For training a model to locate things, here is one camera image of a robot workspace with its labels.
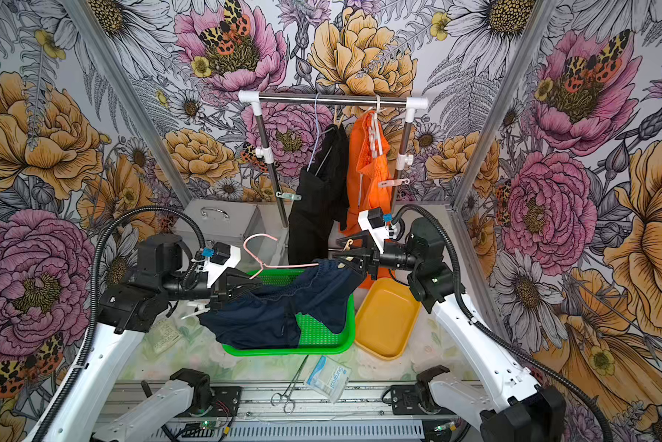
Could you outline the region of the white clothespin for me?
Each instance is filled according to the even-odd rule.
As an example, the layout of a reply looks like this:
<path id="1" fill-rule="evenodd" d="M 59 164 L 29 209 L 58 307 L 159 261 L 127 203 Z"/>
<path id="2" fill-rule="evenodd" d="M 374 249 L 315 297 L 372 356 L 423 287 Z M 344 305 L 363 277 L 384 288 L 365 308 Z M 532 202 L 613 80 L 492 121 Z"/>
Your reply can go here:
<path id="1" fill-rule="evenodd" d="M 181 316 L 180 317 L 181 320 L 194 318 L 210 311 L 209 306 L 205 306 L 201 303 L 189 302 L 187 306 L 191 307 L 192 311 L 185 313 L 183 316 Z"/>

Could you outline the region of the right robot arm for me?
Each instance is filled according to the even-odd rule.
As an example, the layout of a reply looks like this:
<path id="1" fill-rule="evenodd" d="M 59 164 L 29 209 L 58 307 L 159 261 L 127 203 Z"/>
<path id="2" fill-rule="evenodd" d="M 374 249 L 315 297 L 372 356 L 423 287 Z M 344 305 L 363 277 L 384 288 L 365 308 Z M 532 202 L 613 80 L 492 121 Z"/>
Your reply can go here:
<path id="1" fill-rule="evenodd" d="M 415 219 L 407 235 L 399 217 L 380 209 L 360 212 L 360 232 L 351 246 L 336 252 L 362 276 L 382 268 L 407 272 L 410 294 L 454 339 L 480 387 L 472 387 L 448 368 L 424 371 L 421 404 L 447 409 L 480 432 L 485 441 L 559 441 L 566 401 L 553 387 L 542 387 L 516 354 L 489 336 L 462 283 L 459 259 L 448 233 L 431 214 Z"/>

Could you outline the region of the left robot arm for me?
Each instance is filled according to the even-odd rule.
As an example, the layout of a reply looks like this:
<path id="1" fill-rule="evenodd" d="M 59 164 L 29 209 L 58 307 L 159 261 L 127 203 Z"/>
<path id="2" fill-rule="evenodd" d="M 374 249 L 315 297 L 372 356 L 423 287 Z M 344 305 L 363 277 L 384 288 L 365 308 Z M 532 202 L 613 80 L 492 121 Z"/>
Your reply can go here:
<path id="1" fill-rule="evenodd" d="M 209 376 L 181 369 L 113 423 L 96 425 L 126 361 L 175 302 L 204 313 L 255 287 L 257 282 L 237 268 L 241 258 L 240 248 L 222 242 L 192 253 L 174 234 L 139 243 L 130 281 L 94 294 L 95 326 L 27 440 L 143 441 L 179 414 L 208 413 L 214 403 Z"/>

